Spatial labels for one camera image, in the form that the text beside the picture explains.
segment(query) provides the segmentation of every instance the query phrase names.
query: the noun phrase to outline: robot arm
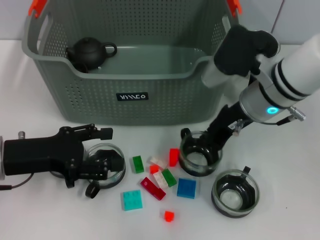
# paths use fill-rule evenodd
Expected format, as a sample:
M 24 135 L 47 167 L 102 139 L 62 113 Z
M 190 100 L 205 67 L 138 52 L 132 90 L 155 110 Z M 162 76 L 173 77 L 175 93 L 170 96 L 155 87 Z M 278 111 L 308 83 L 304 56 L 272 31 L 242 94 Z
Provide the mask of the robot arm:
M 94 124 L 64 126 L 56 135 L 43 138 L 25 139 L 19 134 L 19 139 L 3 142 L 0 137 L 0 179 L 5 175 L 58 172 L 68 188 L 74 187 L 78 179 L 106 180 L 108 170 L 123 167 L 124 159 L 121 164 L 113 164 L 113 157 L 110 161 L 84 161 L 83 142 L 112 137 L 112 128 L 98 130 Z
M 238 135 L 252 122 L 264 123 L 284 110 L 291 115 L 272 125 L 306 118 L 293 105 L 320 88 L 320 34 L 275 64 L 270 72 L 261 71 L 257 55 L 270 58 L 277 52 L 278 42 L 267 32 L 252 32 L 239 25 L 228 32 L 214 56 L 214 64 L 203 75 L 204 84 L 212 87 L 214 82 L 221 84 L 230 76 L 246 77 L 250 73 L 255 81 L 242 91 L 236 104 L 224 106 L 206 130 L 215 148 L 222 149 L 230 136 Z M 181 137 L 189 132 L 183 129 Z

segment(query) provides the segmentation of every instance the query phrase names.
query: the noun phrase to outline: white lego brick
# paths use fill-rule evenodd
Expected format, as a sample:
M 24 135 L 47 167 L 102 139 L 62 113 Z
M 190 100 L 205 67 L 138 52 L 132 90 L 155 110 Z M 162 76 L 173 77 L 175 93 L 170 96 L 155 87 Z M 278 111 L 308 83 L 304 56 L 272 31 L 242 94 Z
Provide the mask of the white lego brick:
M 160 171 L 154 173 L 153 176 L 155 178 L 155 181 L 158 183 L 159 188 L 167 189 L 169 187 L 165 177 L 162 175 Z
M 153 164 L 158 165 L 162 169 L 166 169 L 168 163 L 160 158 L 152 157 L 150 160 Z

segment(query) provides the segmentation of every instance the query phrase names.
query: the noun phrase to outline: green lego brick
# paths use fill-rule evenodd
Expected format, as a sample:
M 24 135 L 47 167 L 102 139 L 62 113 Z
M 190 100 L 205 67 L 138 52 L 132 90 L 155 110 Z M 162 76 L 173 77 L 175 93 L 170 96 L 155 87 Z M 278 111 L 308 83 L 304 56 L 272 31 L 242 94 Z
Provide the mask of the green lego brick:
M 135 173 L 136 174 L 143 173 L 145 171 L 145 169 L 144 169 L 144 165 L 142 163 L 141 156 L 134 156 L 132 158 L 132 160 L 133 160 L 133 164 L 134 164 L 134 168 L 135 168 Z
M 171 174 L 168 168 L 162 171 L 162 175 L 164 176 L 164 179 L 168 183 L 169 188 L 177 184 L 177 180 Z

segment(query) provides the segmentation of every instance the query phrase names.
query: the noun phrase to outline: toy brick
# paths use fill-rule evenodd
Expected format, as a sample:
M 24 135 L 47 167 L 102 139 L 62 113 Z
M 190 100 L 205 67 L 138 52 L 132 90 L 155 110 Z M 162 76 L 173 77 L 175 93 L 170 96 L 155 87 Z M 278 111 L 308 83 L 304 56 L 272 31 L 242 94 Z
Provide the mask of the toy brick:
M 159 201 L 166 195 L 161 188 L 158 188 L 156 185 L 154 185 L 154 183 L 147 177 L 145 177 L 140 184 Z
M 155 165 L 158 165 L 160 168 L 162 168 L 162 169 L 166 169 L 166 167 L 167 167 L 167 163 L 166 163 L 166 161 L 164 161 L 164 160 L 162 160 L 162 159 L 160 159 L 160 158 L 157 158 L 157 157 L 152 157 L 151 158 L 151 162 L 153 163 L 153 164 L 155 164 Z
M 144 169 L 144 165 L 142 163 L 141 156 L 134 156 L 132 158 L 132 160 L 133 160 L 133 164 L 134 164 L 134 168 L 135 168 L 135 173 L 136 174 L 143 173 L 145 171 L 145 169 Z
M 164 212 L 164 220 L 168 223 L 172 222 L 175 219 L 175 213 L 172 211 Z
M 151 165 L 149 167 L 149 170 L 150 170 L 150 174 L 155 174 L 159 171 L 159 166 L 158 165 Z
M 161 189 L 166 189 L 169 187 L 165 177 L 160 171 L 154 173 L 153 176 Z
M 142 209 L 142 200 L 140 190 L 126 191 L 123 193 L 123 207 L 125 211 Z
M 175 167 L 179 160 L 179 149 L 171 148 L 169 153 L 169 166 Z
M 178 197 L 194 199 L 196 196 L 196 185 L 197 182 L 195 180 L 179 178 L 176 195 Z
M 177 184 L 177 180 L 175 177 L 171 174 L 169 169 L 165 169 L 162 171 L 162 175 L 165 178 L 166 182 L 168 183 L 169 188 Z

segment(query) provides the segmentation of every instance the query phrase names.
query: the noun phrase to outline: blue lego brick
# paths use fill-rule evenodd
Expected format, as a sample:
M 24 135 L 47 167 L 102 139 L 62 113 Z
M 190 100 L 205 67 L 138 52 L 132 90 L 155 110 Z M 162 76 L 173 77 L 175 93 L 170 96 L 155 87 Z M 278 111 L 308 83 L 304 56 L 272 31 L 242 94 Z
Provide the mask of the blue lego brick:
M 179 178 L 178 191 L 176 192 L 176 195 L 178 197 L 195 199 L 196 185 L 197 182 L 195 180 Z
M 140 190 L 123 193 L 123 208 L 125 211 L 143 208 Z

